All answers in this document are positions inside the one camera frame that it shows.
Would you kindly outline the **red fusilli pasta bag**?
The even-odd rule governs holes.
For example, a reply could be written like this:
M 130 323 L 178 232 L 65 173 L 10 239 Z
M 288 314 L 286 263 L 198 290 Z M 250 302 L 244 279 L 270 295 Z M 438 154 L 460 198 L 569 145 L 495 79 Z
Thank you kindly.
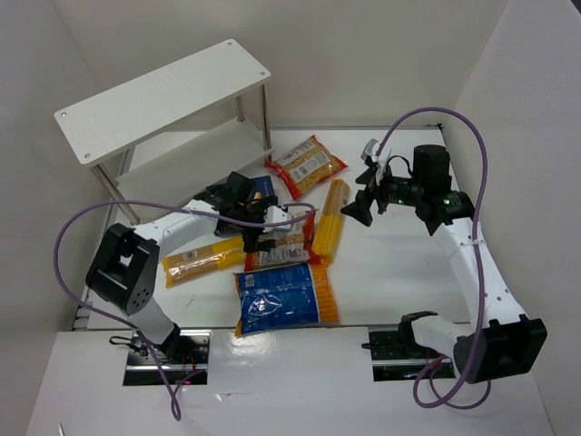
M 294 223 L 289 230 L 269 230 L 256 239 L 246 253 L 245 272 L 281 267 L 295 263 L 321 264 L 313 251 L 315 217 Z

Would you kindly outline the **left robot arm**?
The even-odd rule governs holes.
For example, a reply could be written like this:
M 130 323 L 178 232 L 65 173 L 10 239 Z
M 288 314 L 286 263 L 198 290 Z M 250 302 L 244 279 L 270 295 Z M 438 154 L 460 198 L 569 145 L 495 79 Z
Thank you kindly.
M 170 253 L 201 236 L 214 233 L 221 217 L 241 227 L 247 252 L 266 250 L 258 241 L 264 223 L 288 217 L 278 198 L 251 196 L 255 182 L 232 172 L 225 183 L 209 186 L 186 204 L 186 213 L 173 212 L 136 227 L 110 226 L 100 242 L 85 283 L 103 300 L 117 307 L 133 327 L 168 359 L 178 357 L 192 342 L 154 300 L 157 268 Z

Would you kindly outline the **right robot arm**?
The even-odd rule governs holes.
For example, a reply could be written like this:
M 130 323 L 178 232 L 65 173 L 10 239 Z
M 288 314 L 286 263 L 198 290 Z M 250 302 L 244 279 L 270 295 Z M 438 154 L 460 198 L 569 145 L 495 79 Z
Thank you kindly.
M 418 145 L 406 162 L 408 176 L 393 174 L 389 159 L 379 159 L 370 140 L 361 154 L 366 171 L 356 179 L 355 200 L 342 213 L 369 226 L 371 206 L 379 213 L 394 205 L 414 209 L 447 256 L 468 307 L 468 325 L 449 322 L 436 312 L 401 318 L 404 349 L 417 355 L 431 349 L 449 358 L 470 384 L 525 374 L 547 339 L 540 319 L 531 319 L 517 302 L 491 256 L 468 195 L 452 187 L 450 158 L 442 145 Z

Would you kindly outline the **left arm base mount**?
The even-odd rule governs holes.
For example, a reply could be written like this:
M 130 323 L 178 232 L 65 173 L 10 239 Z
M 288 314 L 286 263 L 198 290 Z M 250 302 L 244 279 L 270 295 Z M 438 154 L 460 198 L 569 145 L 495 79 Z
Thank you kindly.
M 171 386 L 206 385 L 210 334 L 208 332 L 183 334 L 182 340 L 185 342 L 184 346 L 173 357 L 167 357 L 154 349 L 167 381 Z M 133 337 L 114 335 L 109 338 L 109 344 L 125 348 L 127 351 L 124 386 L 163 385 L 153 354 L 137 335 Z

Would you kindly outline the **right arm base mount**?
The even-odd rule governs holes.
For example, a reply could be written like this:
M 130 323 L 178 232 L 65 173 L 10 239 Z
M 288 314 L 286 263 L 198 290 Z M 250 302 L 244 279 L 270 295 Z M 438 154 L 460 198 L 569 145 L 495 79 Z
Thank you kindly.
M 439 356 L 428 348 L 407 350 L 395 325 L 369 327 L 368 339 L 361 348 L 369 352 L 374 382 L 415 381 L 421 370 Z

